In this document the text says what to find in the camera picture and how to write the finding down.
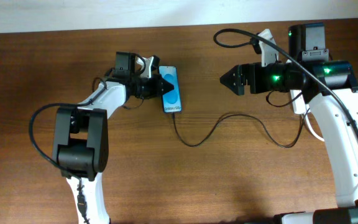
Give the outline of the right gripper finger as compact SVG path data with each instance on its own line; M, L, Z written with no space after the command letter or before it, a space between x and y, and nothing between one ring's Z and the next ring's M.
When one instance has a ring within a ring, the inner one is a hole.
M244 85L238 81L220 80L220 83L230 89L237 96L244 95Z
M221 76L221 82L239 82L241 81L241 65L235 65L228 72Z

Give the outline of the blue Galaxy smartphone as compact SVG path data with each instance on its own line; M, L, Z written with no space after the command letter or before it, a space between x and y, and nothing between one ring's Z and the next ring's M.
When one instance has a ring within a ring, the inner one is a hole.
M180 87L177 68L174 66L159 66L162 78L172 84L173 89L162 96L163 111L165 113L179 113L182 111Z

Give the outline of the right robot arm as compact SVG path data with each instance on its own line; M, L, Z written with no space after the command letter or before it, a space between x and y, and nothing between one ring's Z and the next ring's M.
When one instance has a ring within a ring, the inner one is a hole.
M273 223L358 223L358 82L352 65L331 60L322 23L288 30L289 49L269 30L250 35L262 59L236 65L220 82L237 95L298 90L323 135L336 188L336 208L275 215Z

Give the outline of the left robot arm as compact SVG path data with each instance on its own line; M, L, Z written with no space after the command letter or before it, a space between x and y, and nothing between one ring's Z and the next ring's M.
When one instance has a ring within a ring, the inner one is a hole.
M57 109L52 159L63 167L79 223L110 223L102 177L109 157L108 119L130 97L163 96L174 89L158 73L160 59L117 52L115 66L93 81L92 94L81 103Z

